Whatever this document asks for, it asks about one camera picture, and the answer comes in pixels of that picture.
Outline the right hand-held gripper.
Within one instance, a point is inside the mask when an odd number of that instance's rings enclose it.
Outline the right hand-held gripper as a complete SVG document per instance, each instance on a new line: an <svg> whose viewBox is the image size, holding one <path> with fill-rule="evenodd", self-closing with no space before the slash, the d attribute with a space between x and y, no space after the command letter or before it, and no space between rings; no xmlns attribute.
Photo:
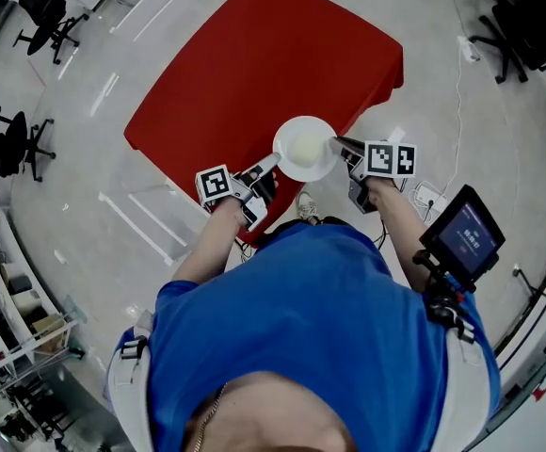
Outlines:
<svg viewBox="0 0 546 452"><path fill-rule="evenodd" d="M336 136L329 139L329 147L343 158L350 179L348 198L363 214L377 211L369 201L369 178L408 179L416 173L414 144Z"/></svg>

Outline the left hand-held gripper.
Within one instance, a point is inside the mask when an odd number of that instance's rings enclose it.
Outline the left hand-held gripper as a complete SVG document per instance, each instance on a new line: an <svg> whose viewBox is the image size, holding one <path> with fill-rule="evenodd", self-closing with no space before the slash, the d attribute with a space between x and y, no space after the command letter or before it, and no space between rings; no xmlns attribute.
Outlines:
<svg viewBox="0 0 546 452"><path fill-rule="evenodd" d="M267 217L267 207L275 198L274 168L281 160L277 152L270 153L251 169L230 174L225 165L198 172L196 189L202 208L212 213L222 201L234 198L247 224L247 231L255 230Z"/></svg>

